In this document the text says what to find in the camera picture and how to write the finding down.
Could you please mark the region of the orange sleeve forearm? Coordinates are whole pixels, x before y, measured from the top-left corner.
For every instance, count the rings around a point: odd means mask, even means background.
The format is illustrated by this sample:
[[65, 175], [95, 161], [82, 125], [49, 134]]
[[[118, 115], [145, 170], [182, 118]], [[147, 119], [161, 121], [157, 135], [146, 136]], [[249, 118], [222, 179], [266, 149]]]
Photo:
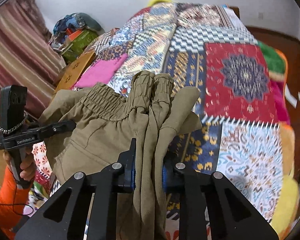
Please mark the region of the orange sleeve forearm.
[[24, 206], [28, 200], [29, 191], [30, 188], [17, 188], [13, 173], [6, 166], [0, 189], [0, 228], [8, 239], [14, 239], [15, 237], [12, 228], [21, 219]]

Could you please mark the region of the person left hand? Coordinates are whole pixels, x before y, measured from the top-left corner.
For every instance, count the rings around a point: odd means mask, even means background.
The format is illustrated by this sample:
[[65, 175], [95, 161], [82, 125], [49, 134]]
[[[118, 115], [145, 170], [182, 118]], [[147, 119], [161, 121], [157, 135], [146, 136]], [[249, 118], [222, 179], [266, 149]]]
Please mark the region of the person left hand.
[[[31, 181], [34, 178], [36, 173], [36, 165], [34, 162], [34, 156], [32, 154], [32, 147], [26, 147], [25, 152], [27, 156], [25, 157], [25, 159], [22, 161], [20, 165], [21, 168], [20, 176], [26, 181]], [[11, 171], [12, 169], [10, 164], [10, 160], [11, 160], [10, 154], [4, 151], [3, 159], [6, 161], [7, 167]]]

